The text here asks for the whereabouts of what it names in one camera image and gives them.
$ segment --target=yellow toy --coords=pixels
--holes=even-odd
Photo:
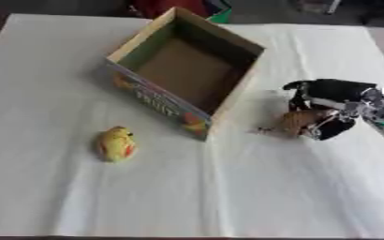
[[[125,160],[131,157],[137,148],[132,135],[126,127],[113,127],[98,136],[98,152],[110,162]]]

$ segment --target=floor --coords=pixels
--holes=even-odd
[[[297,1],[302,0],[229,0],[232,5],[230,23],[309,23],[309,24],[339,24],[360,25],[359,16],[366,9],[362,1],[343,0],[342,5],[333,15],[319,14],[298,10]],[[123,0],[0,0],[0,12],[51,13],[71,15],[107,15],[111,8],[120,8]],[[5,20],[5,14],[0,14],[0,29]],[[384,19],[369,23],[377,45],[384,52]]]

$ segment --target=white tablecloth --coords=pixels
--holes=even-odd
[[[384,84],[365,29],[229,25],[267,48],[207,142],[111,86],[103,59],[144,20],[13,15],[0,34],[0,235],[384,236],[384,139],[362,122],[326,142],[249,133],[284,83]],[[122,125],[131,160],[97,160]]]

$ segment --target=robotic hand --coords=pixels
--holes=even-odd
[[[291,82],[283,89],[296,90],[289,101],[291,111],[333,110],[328,117],[306,128],[308,137],[321,141],[335,137],[354,127],[359,116],[384,136],[384,87],[377,88],[376,84],[366,82],[318,79]]]

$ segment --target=cardboard box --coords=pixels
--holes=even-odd
[[[108,56],[114,82],[205,140],[263,48],[174,7]]]

